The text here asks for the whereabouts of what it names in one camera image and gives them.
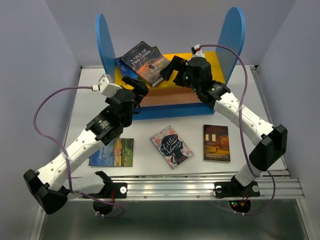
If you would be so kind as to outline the Little Women book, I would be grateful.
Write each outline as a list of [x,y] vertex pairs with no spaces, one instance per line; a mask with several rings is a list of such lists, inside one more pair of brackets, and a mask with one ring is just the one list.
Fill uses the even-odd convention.
[[173,170],[194,155],[171,125],[151,136],[150,140]]

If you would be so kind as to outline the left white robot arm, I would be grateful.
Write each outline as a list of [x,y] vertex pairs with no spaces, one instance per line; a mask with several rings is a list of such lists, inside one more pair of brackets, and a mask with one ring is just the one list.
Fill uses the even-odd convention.
[[72,179],[72,173],[85,160],[119,138],[124,128],[132,124],[133,115],[137,113],[135,109],[140,108],[140,103],[149,92],[142,80],[124,76],[122,80],[132,86],[132,89],[127,89],[111,82],[111,78],[109,74],[103,74],[98,84],[84,87],[105,96],[108,105],[68,147],[41,132],[37,126],[38,114],[34,114],[36,132],[55,142],[61,149],[61,153],[47,165],[38,170],[29,169],[23,175],[29,192],[48,215],[56,213],[67,201],[79,196],[91,199],[95,215],[101,218],[112,218],[114,208],[121,209],[118,216],[125,213],[125,208],[115,202],[116,198],[126,197],[125,182],[114,183],[103,171],[97,171],[91,177]]

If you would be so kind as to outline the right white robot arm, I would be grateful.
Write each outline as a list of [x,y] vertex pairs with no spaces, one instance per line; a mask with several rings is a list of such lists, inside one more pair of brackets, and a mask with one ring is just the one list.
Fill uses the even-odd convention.
[[254,145],[253,151],[245,156],[246,165],[230,182],[231,192],[242,195],[252,181],[284,155],[288,130],[281,124],[274,126],[264,121],[244,106],[225,84],[213,80],[211,65],[204,57],[186,60],[174,56],[160,71],[160,76],[168,81],[174,71],[177,71],[175,85],[192,89],[202,103],[229,119],[239,128],[240,136],[247,136]]

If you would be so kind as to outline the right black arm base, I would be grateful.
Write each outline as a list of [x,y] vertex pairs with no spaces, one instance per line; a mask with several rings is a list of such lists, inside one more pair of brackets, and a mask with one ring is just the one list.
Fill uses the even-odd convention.
[[248,186],[242,186],[235,181],[215,182],[211,194],[216,199],[230,198],[230,210],[242,215],[248,214],[251,209],[250,198],[261,196],[256,181],[251,182]]

